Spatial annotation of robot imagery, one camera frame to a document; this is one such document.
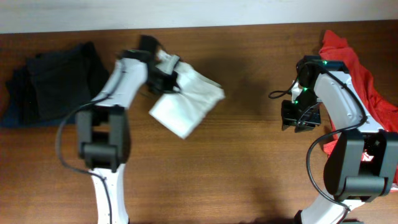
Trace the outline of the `white printed t-shirt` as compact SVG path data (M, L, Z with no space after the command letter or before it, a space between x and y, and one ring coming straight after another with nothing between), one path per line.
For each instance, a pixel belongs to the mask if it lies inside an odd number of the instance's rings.
M179 61L174 71L178 73L181 92L163 94L149 114L185 139L225 94L220 84L201 75L186 62Z

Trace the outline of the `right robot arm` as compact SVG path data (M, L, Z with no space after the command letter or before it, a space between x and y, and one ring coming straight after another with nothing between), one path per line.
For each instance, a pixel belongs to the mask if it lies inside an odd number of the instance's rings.
M391 191L397 167L397 133L386 131L366 109L344 62L306 55L298 61L296 71L292 85L283 91L292 98L282 102L282 129L311 131L320 125L320 104L335 129L308 148L307 174L318 197L299 210L293 222L343 223L352 210ZM313 178L310 157L318 143L332 136L338 140L326 161L325 188L321 189Z

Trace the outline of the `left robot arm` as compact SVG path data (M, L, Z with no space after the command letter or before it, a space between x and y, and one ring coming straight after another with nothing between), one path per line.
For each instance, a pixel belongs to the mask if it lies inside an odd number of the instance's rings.
M95 189L98 223L129 223L124 203L124 169L131 152L128 109L142 85L155 95L181 92L174 70L178 56L161 65L161 43L142 35L124 50L104 88L76 113L78 155Z

